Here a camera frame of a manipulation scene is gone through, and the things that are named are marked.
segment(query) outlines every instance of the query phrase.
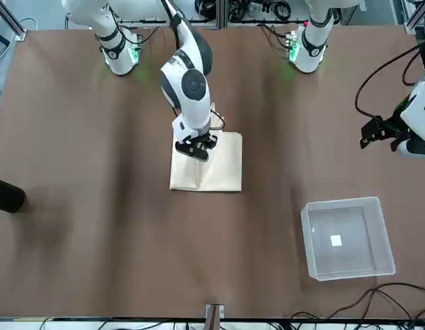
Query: cable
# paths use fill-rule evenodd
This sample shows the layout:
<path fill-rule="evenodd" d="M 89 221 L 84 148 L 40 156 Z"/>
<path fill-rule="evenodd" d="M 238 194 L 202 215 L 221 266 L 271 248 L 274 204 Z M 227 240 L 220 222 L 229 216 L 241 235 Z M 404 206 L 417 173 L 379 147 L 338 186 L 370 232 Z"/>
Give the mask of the cable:
<path fill-rule="evenodd" d="M 355 8 L 353 9 L 353 11 L 352 11 L 352 12 L 351 12 L 351 14 L 350 14 L 349 20 L 345 23 L 345 25 L 349 25 L 349 24 L 350 24 L 350 21 L 351 21 L 351 19 L 352 19 L 353 15 L 355 14 L 355 11 L 356 11 L 356 9 L 357 9 L 358 7 L 359 7 L 359 5 L 355 6 Z"/>
<path fill-rule="evenodd" d="M 271 29 L 270 27 L 268 27 L 264 23 L 260 23 L 260 24 L 258 24 L 258 26 L 261 26 L 262 28 L 265 28 L 267 31 L 269 31 L 270 33 L 272 33 L 273 35 L 275 35 L 275 36 L 277 36 L 279 38 L 286 39 L 286 36 L 284 34 L 277 33 L 275 30 Z"/>
<path fill-rule="evenodd" d="M 415 317 L 414 317 L 414 320 L 419 320 L 419 318 L 420 318 L 420 316 L 422 316 L 422 315 L 424 315 L 425 314 L 425 309 L 423 310 L 423 311 L 421 311 L 421 312 L 419 312 Z"/>
<path fill-rule="evenodd" d="M 145 328 L 140 328 L 140 329 L 137 329 L 137 330 L 148 330 L 148 329 L 156 328 L 157 326 L 162 325 L 164 323 L 165 322 L 159 322 L 159 323 L 156 323 L 156 324 L 153 324 L 153 325 L 149 325 L 149 326 L 147 326 Z M 132 330 L 132 329 L 117 328 L 115 330 Z"/>
<path fill-rule="evenodd" d="M 38 31 L 38 29 L 39 29 L 39 22 L 34 17 L 25 17 L 24 19 L 21 19 L 19 22 L 21 23 L 21 22 L 27 21 L 28 19 L 30 21 L 33 21 L 35 23 L 35 30 Z"/>
<path fill-rule="evenodd" d="M 405 86 L 414 86 L 416 83 L 414 82 L 407 82 L 406 81 L 406 73 L 410 69 L 411 64 L 414 62 L 414 60 L 420 55 L 420 50 L 411 58 L 411 60 L 408 61 L 406 64 L 406 67 L 404 69 L 404 72 L 402 73 L 402 82 Z"/>
<path fill-rule="evenodd" d="M 42 323 L 41 326 L 39 327 L 39 330 L 41 330 L 43 328 L 43 326 L 46 324 L 46 321 L 49 320 L 50 318 L 45 318 Z"/>
<path fill-rule="evenodd" d="M 219 115 L 217 112 L 215 112 L 214 110 L 211 110 L 211 112 L 213 114 L 215 114 L 220 119 L 220 121 L 223 123 L 223 125 L 221 127 L 210 127 L 210 131 L 221 131 L 221 130 L 224 130 L 225 129 L 225 120 L 224 120 L 224 118 L 221 115 Z"/>
<path fill-rule="evenodd" d="M 171 107 L 171 109 L 173 110 L 173 113 L 174 113 L 174 116 L 175 117 L 177 117 L 178 116 L 178 114 L 177 114 L 177 112 L 176 112 L 176 109 L 174 108 L 174 107 Z M 213 113 L 213 114 L 215 114 L 219 119 L 220 119 L 220 121 L 222 122 L 222 124 L 223 125 L 221 125 L 221 126 L 219 126 L 219 127 L 210 127 L 210 131 L 222 131 L 222 130 L 224 130 L 225 129 L 225 120 L 224 120 L 224 118 L 221 116 L 221 115 L 219 115 L 216 111 L 214 111 L 214 110 L 211 110 L 211 112 Z"/>
<path fill-rule="evenodd" d="M 100 325 L 100 327 L 98 328 L 98 330 L 101 330 L 109 321 L 113 321 L 113 319 L 110 319 L 110 320 L 106 320 L 106 321 L 104 321 L 101 325 Z"/>
<path fill-rule="evenodd" d="M 115 24 L 116 24 L 116 28 L 118 29 L 118 31 L 121 33 L 121 35 L 128 41 L 128 42 L 130 42 L 130 43 L 132 43 L 132 44 L 134 44 L 134 45 L 142 45 L 143 43 L 145 43 L 145 42 L 147 42 L 154 34 L 155 34 L 155 32 L 158 30 L 158 29 L 162 29 L 160 26 L 158 26 L 158 27 L 156 27 L 153 31 L 152 31 L 152 33 L 150 33 L 150 35 L 148 36 L 148 37 L 146 37 L 145 39 L 143 39 L 143 40 L 141 40 L 140 42 L 137 42 L 137 41 L 132 41 L 132 40 L 130 40 L 130 39 L 128 39 L 126 36 L 125 36 L 125 33 L 124 33 L 124 31 L 122 31 L 122 28 L 119 26 L 119 24 L 118 24 L 118 21 L 116 20 L 116 17 L 115 17 L 115 13 L 113 12 L 113 9 L 111 9 L 111 7 L 109 7 L 109 10 L 110 10 L 110 12 L 111 12 L 111 15 L 112 15 L 112 17 L 113 17 L 113 19 L 114 19 L 114 21 L 115 21 Z"/>
<path fill-rule="evenodd" d="M 262 31 L 262 33 L 263 33 L 263 35 L 265 36 L 265 38 L 266 38 L 266 40 L 268 41 L 268 43 L 269 43 L 269 46 L 270 46 L 270 49 L 272 50 L 272 52 L 275 54 L 275 55 L 277 55 L 279 58 L 281 58 L 281 59 L 283 59 L 283 60 L 285 60 L 286 59 L 286 55 L 285 55 L 285 52 L 284 52 L 284 49 L 283 48 L 280 48 L 280 47 L 278 47 L 278 46 L 276 46 L 275 44 L 273 44 L 273 42 L 271 41 L 271 39 L 270 39 L 270 36 L 271 36 L 271 34 L 270 33 L 267 33 L 263 28 L 261 28 L 261 31 Z"/>
<path fill-rule="evenodd" d="M 370 79 L 372 79 L 380 70 L 384 69 L 385 67 L 387 67 L 388 65 L 390 65 L 391 63 L 397 61 L 398 59 L 406 56 L 407 54 L 410 54 L 411 52 L 419 49 L 423 44 L 425 44 L 425 41 L 422 43 L 418 43 L 416 46 L 406 50 L 405 52 L 401 53 L 400 55 L 397 55 L 395 58 L 392 58 L 391 60 L 387 61 L 386 63 L 382 64 L 380 67 L 378 67 L 375 71 L 373 71 L 370 76 L 368 76 L 368 78 L 362 83 L 362 85 L 359 87 L 358 92 L 356 93 L 356 97 L 355 97 L 355 108 L 356 111 L 359 112 L 360 114 L 366 116 L 366 117 L 370 117 L 373 118 L 374 120 L 377 120 L 381 123 L 384 122 L 384 120 L 382 120 L 382 118 L 379 118 L 375 115 L 372 115 L 371 113 L 368 113 L 366 111 L 363 111 L 360 109 L 360 107 L 358 106 L 358 101 L 359 101 L 359 95 L 361 94 L 361 91 L 364 89 L 365 85 L 370 81 Z M 390 129 L 400 132 L 398 129 L 395 129 L 394 127 L 392 127 L 390 124 L 386 124 Z"/>
<path fill-rule="evenodd" d="M 274 14 L 279 20 L 287 22 L 287 20 L 290 18 L 290 15 L 292 14 L 292 9 L 286 1 L 280 0 L 277 1 L 274 5 Z"/>
<path fill-rule="evenodd" d="M 27 21 L 30 19 L 31 21 L 35 22 L 35 30 L 37 31 L 39 29 L 39 22 L 34 17 L 25 17 L 24 19 L 21 19 L 19 22 Z M 14 40 L 15 33 L 12 33 L 12 36 L 10 38 L 10 43 L 8 46 L 6 46 L 5 50 L 0 54 L 0 60 L 5 57 L 6 53 L 8 53 L 8 50 L 11 48 L 12 41 Z"/>
<path fill-rule="evenodd" d="M 279 44 L 281 45 L 281 47 L 283 47 L 284 49 L 287 49 L 286 44 L 281 42 L 281 39 L 280 39 L 280 37 L 279 37 L 279 36 L 277 36 L 277 35 L 276 35 L 276 36 L 275 36 L 275 38 L 276 38 L 276 40 L 279 42 Z"/>
<path fill-rule="evenodd" d="M 393 301 L 402 311 L 404 311 L 404 313 L 408 316 L 408 319 L 411 319 L 410 313 L 396 299 L 394 299 L 389 294 L 386 294 L 385 292 L 383 292 L 383 291 L 381 291 L 379 289 L 377 289 L 375 292 L 378 292 L 380 295 L 382 295 L 384 297 L 387 297 L 388 299 L 390 299 L 391 301 Z"/>

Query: white label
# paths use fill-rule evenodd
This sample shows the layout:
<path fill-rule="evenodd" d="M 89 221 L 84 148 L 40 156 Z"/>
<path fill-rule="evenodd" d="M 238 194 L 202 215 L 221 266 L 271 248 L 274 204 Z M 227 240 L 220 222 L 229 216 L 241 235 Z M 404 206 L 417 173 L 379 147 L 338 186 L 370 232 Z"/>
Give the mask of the white label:
<path fill-rule="evenodd" d="M 332 235 L 332 236 L 330 236 L 330 239 L 331 239 L 331 246 L 341 246 L 342 245 L 340 235 Z"/>

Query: folded cloth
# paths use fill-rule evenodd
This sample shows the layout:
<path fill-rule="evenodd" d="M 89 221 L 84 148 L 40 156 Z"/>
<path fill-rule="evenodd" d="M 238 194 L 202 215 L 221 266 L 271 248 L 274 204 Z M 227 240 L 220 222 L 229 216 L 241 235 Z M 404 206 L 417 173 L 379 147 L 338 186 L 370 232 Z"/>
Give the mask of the folded cloth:
<path fill-rule="evenodd" d="M 170 189 L 191 191 L 241 191 L 242 137 L 238 133 L 213 131 L 217 145 L 208 150 L 209 160 L 178 153 L 173 138 Z"/>

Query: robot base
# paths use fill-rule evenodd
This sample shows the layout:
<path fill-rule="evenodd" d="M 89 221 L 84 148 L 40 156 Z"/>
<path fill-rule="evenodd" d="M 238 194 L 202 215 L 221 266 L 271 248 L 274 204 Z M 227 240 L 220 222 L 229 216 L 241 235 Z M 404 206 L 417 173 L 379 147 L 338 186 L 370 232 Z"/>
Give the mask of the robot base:
<path fill-rule="evenodd" d="M 310 56 L 307 49 L 304 48 L 301 38 L 304 30 L 305 28 L 300 26 L 297 31 L 295 31 L 295 35 L 293 36 L 294 40 L 291 40 L 290 49 L 286 50 L 286 54 L 289 61 L 292 62 L 298 70 L 305 74 L 310 74 L 314 72 L 323 61 L 326 47 L 324 47 L 318 56 Z"/>
<path fill-rule="evenodd" d="M 127 29 L 122 30 L 125 36 L 134 42 L 140 42 L 142 40 L 141 36 L 138 36 L 135 33 L 128 31 Z M 103 52 L 105 57 L 106 64 L 110 67 L 112 72 L 117 76 L 123 76 L 128 74 L 138 63 L 140 59 L 140 53 L 142 50 L 142 45 L 135 45 L 128 40 L 125 42 L 124 49 L 120 52 L 117 59 L 112 59 Z"/>

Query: metal frame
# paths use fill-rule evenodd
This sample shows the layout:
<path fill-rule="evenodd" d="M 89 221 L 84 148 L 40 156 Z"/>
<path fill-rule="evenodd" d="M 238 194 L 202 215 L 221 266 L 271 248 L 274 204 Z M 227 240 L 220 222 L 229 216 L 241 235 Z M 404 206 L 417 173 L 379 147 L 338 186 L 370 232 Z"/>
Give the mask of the metal frame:
<path fill-rule="evenodd" d="M 402 4 L 406 16 L 406 23 L 404 24 L 406 33 L 415 34 L 415 28 L 423 25 L 422 19 L 425 16 L 425 2 L 419 4 L 417 9 L 412 3 L 408 3 L 405 0 L 402 1 Z"/>
<path fill-rule="evenodd" d="M 17 35 L 17 41 L 25 40 L 26 29 L 20 24 L 19 20 L 11 13 L 6 5 L 0 0 L 0 17 L 8 24 L 10 29 Z"/>
<path fill-rule="evenodd" d="M 205 318 L 52 318 L 51 321 L 59 322 L 179 322 L 179 323 L 204 323 Z M 341 324 L 341 325 L 356 325 L 363 324 L 377 324 L 377 325 L 402 325 L 408 324 L 414 326 L 422 326 L 422 320 L 395 320 L 395 319 L 379 319 L 379 318 L 332 318 L 332 319 L 314 319 L 314 318 L 222 318 L 220 323 L 223 322 L 250 322 L 250 323 L 278 323 L 282 326 L 282 330 L 294 330 L 291 324 Z"/>

